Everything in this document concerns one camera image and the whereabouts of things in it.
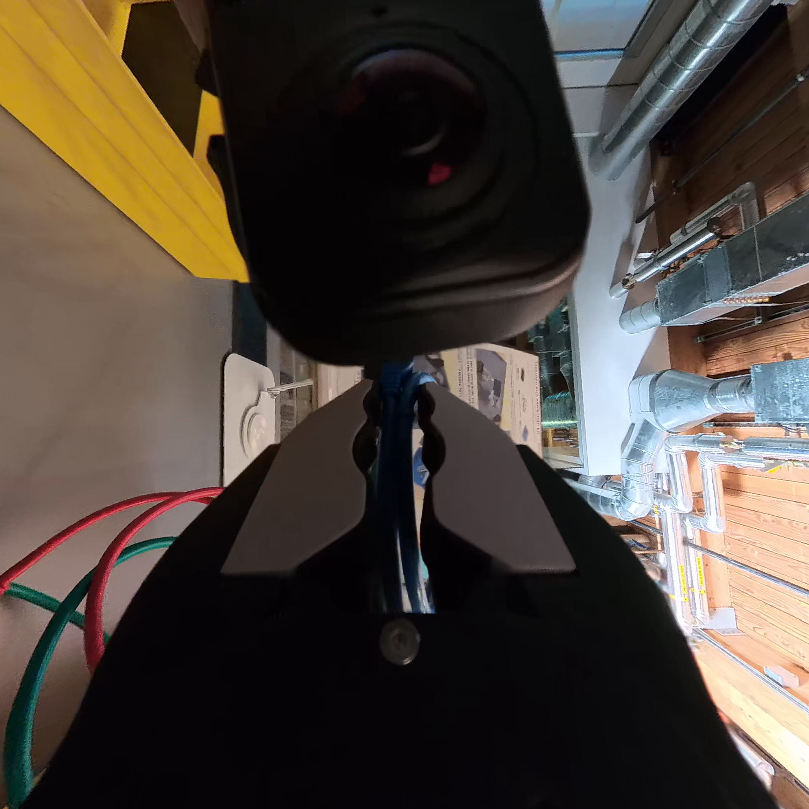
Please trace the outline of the rectangular metal air duct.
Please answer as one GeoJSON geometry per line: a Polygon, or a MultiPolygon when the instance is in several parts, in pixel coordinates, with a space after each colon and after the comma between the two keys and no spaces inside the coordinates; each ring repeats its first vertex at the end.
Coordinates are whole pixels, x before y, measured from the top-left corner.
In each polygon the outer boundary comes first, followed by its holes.
{"type": "Polygon", "coordinates": [[[701,325],[765,306],[808,280],[808,195],[687,261],[659,282],[654,298],[625,311],[629,334],[701,325]]]}

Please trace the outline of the black flat object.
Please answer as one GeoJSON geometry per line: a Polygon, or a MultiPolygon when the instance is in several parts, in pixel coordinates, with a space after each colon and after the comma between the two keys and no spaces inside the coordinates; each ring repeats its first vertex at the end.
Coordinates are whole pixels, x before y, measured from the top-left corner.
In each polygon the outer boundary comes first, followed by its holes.
{"type": "Polygon", "coordinates": [[[231,309],[231,351],[264,366],[267,322],[248,283],[235,281],[231,309]]]}

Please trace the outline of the spiral metal air duct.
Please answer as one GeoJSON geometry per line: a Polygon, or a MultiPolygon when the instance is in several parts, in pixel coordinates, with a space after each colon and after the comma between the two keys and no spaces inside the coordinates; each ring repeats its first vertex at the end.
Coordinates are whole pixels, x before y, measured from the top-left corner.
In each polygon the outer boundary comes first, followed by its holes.
{"type": "Polygon", "coordinates": [[[770,1],[696,2],[615,124],[592,147],[592,171],[617,179],[771,5],[770,1]]]}

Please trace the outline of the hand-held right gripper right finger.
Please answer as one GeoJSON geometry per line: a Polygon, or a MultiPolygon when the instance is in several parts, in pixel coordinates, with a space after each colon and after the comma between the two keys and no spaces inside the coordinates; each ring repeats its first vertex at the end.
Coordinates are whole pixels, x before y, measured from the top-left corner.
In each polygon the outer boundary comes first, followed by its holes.
{"type": "Polygon", "coordinates": [[[420,392],[423,460],[437,523],[509,572],[574,572],[517,446],[438,384],[420,392]]]}

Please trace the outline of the insulated silver pipes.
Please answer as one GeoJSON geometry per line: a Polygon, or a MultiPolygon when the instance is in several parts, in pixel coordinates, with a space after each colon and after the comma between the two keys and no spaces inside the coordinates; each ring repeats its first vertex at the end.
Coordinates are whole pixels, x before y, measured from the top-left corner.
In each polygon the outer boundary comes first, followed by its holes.
{"type": "Polygon", "coordinates": [[[806,467],[807,438],[732,438],[725,434],[664,434],[671,491],[657,509],[667,560],[667,583],[677,621],[688,635],[740,634],[731,606],[710,606],[705,561],[735,571],[807,601],[807,586],[767,573],[749,563],[710,549],[703,535],[726,530],[724,469],[773,472],[806,467]]]}

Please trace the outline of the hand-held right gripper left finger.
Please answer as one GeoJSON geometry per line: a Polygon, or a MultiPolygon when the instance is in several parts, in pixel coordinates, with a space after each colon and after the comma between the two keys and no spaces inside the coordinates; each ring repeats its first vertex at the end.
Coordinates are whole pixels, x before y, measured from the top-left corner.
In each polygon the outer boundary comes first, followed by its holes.
{"type": "Polygon", "coordinates": [[[281,443],[223,574],[291,574],[360,524],[378,454],[378,403],[375,383],[363,380],[281,443]]]}

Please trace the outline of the yellow plastic bin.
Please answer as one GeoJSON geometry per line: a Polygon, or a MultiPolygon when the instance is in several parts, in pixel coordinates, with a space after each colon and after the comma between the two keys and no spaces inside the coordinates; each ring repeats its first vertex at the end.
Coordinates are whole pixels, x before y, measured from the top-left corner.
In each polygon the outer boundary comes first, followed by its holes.
{"type": "Polygon", "coordinates": [[[187,149],[123,60],[138,2],[2,1],[2,107],[199,278],[246,282],[204,137],[187,149]]]}

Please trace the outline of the silver elbow duct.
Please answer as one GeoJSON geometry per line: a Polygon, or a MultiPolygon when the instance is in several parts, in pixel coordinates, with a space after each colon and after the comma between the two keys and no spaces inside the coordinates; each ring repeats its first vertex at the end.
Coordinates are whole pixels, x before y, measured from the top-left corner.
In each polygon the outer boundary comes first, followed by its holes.
{"type": "Polygon", "coordinates": [[[655,507],[681,514],[686,528],[725,530],[721,467],[773,471],[807,465],[807,439],[735,439],[688,434],[725,414],[754,416],[755,425],[807,427],[808,359],[765,363],[746,375],[709,379],[664,370],[633,379],[632,424],[621,454],[621,483],[569,482],[597,512],[632,522],[655,507]]]}

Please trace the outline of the metal pipe with brass end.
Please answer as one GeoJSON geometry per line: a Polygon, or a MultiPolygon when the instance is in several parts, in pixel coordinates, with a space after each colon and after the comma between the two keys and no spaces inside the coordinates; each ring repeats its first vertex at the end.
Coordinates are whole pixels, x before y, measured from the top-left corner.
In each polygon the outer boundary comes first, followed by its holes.
{"type": "Polygon", "coordinates": [[[622,298],[637,284],[653,278],[709,241],[723,237],[723,217],[734,209],[739,214],[742,230],[757,224],[761,217],[758,200],[754,182],[738,186],[673,233],[668,246],[656,252],[638,253],[628,273],[610,288],[610,297],[622,298]]]}

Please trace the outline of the thin black ceiling pipe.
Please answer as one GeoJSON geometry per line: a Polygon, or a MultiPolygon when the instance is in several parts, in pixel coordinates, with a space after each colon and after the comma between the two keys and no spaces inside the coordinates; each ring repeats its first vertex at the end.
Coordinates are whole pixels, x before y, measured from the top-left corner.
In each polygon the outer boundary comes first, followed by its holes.
{"type": "Polygon", "coordinates": [[[723,151],[726,150],[735,140],[752,129],[765,116],[768,116],[775,107],[780,105],[783,100],[787,99],[790,94],[796,91],[805,81],[807,81],[807,79],[808,66],[805,65],[803,69],[797,73],[789,83],[783,86],[774,97],[758,108],[752,116],[749,116],[746,120],[742,121],[738,126],[736,126],[727,135],[723,142],[715,147],[710,153],[705,155],[697,164],[693,165],[693,167],[686,171],[680,178],[674,180],[669,191],[659,199],[656,199],[646,209],[642,210],[642,212],[635,219],[634,223],[640,224],[641,222],[644,222],[647,218],[651,217],[651,215],[655,213],[664,202],[678,196],[691,182],[691,180],[694,179],[703,169],[705,169],[717,157],[719,157],[723,151]]]}

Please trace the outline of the white mounting plate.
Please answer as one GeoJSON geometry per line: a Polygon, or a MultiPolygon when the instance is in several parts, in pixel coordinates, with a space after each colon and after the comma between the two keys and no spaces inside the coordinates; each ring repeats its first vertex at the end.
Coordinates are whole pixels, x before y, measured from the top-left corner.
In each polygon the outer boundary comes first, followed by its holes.
{"type": "Polygon", "coordinates": [[[278,443],[282,396],[312,388],[314,383],[310,378],[278,383],[267,366],[237,353],[227,356],[222,372],[222,486],[278,443]]]}

